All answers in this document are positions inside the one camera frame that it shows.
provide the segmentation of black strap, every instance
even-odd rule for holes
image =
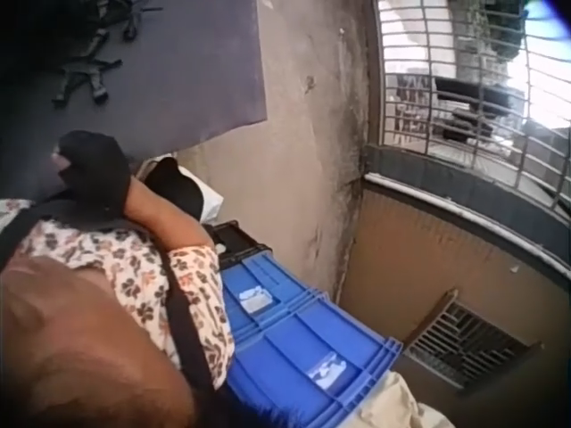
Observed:
[[[42,219],[54,219],[84,232],[126,229],[150,236],[169,281],[165,307],[181,372],[191,387],[214,392],[211,370],[190,314],[189,301],[170,266],[167,252],[158,240],[147,229],[125,218],[109,218],[105,211],[80,205],[73,200],[50,200],[21,210],[0,233],[0,271],[4,270],[18,245]]]

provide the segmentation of blue storage bin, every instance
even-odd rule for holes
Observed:
[[[280,408],[302,426],[339,425],[401,353],[327,300],[312,300],[236,352],[228,385],[242,400]]]
[[[308,288],[266,251],[223,270],[223,297],[236,346],[325,294]]]

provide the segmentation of black glove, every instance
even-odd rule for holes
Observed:
[[[71,131],[60,138],[58,148],[57,154],[70,163],[60,171],[60,177],[76,197],[113,216],[122,215],[131,171],[117,140],[93,132]]]

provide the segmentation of metal railing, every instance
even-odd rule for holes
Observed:
[[[379,1],[379,143],[473,169],[568,221],[571,39],[531,6]]]

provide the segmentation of gray carpet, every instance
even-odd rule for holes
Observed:
[[[110,99],[96,106],[88,86],[65,110],[51,99],[60,78],[17,89],[0,115],[0,198],[36,199],[61,188],[49,155],[72,129],[115,136],[135,160],[202,143],[266,119],[255,0],[154,0],[138,39],[120,28],[98,55],[123,66],[103,75]]]

